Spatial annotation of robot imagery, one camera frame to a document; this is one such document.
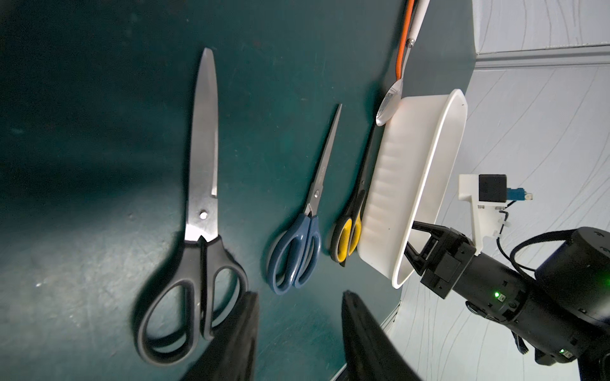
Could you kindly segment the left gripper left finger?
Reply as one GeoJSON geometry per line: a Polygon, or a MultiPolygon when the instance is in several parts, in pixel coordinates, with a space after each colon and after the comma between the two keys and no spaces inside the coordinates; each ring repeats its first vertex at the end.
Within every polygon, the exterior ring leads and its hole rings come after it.
{"type": "Polygon", "coordinates": [[[257,358],[260,305],[248,291],[236,304],[225,326],[183,376],[184,380],[253,380],[257,358]]]}

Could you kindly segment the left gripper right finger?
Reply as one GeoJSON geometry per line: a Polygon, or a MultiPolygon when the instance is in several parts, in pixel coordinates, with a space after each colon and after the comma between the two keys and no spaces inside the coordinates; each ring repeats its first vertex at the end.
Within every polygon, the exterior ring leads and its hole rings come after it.
{"type": "Polygon", "coordinates": [[[344,380],[418,380],[369,309],[352,291],[342,297],[344,380]]]}

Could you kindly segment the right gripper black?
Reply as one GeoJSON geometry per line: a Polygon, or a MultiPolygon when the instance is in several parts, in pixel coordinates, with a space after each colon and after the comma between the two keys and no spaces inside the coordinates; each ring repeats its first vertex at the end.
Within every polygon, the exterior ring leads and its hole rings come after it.
{"type": "Polygon", "coordinates": [[[586,324],[535,283],[500,261],[477,254],[457,230],[414,221],[403,252],[421,282],[440,298],[455,292],[468,310],[506,327],[537,364],[570,363],[586,352],[586,324]]]}

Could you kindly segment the black handled steel scissors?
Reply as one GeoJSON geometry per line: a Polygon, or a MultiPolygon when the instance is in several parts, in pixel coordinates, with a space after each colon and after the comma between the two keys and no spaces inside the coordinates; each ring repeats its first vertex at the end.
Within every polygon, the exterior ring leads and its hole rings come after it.
{"type": "Polygon", "coordinates": [[[135,337],[141,359],[159,367],[184,361],[200,338],[212,341],[249,290],[244,268],[225,249],[219,234],[219,93],[210,48],[203,49],[196,77],[188,165],[184,242],[168,279],[146,307],[135,337]],[[222,321],[215,324],[215,282],[222,271],[233,272],[238,285],[219,312],[222,321]],[[163,298],[178,287],[184,289],[184,328],[154,341],[147,334],[149,321],[163,298]]]}

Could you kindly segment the yellow black handled scissors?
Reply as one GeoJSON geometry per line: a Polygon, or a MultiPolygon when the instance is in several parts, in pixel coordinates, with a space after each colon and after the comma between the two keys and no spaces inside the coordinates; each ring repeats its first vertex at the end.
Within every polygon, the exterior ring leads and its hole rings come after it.
{"type": "Polygon", "coordinates": [[[349,202],[346,203],[344,211],[335,223],[331,238],[330,256],[342,267],[346,266],[347,258],[356,250],[362,235],[362,213],[368,197],[370,175],[373,169],[373,146],[378,129],[377,125],[371,128],[357,182],[354,184],[349,202]]]}

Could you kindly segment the blue handled scissors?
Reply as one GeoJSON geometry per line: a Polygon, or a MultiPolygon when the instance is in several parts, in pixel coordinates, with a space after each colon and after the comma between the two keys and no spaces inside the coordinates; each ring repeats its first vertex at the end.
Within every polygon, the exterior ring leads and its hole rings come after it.
{"type": "Polygon", "coordinates": [[[267,282],[277,295],[283,295],[293,287],[303,287],[311,278],[322,252],[318,209],[341,113],[342,105],[338,105],[305,208],[288,227],[271,253],[267,282]]]}

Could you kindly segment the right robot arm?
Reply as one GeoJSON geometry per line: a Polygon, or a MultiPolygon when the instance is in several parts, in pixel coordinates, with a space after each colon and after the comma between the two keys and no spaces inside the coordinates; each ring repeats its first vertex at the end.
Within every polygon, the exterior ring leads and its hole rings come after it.
{"type": "Polygon", "coordinates": [[[471,313],[507,327],[522,354],[537,364],[578,362],[582,380],[609,378],[609,233],[559,230],[522,242],[509,266],[476,254],[457,230],[414,222],[429,233],[421,251],[404,256],[440,298],[454,291],[471,313]]]}

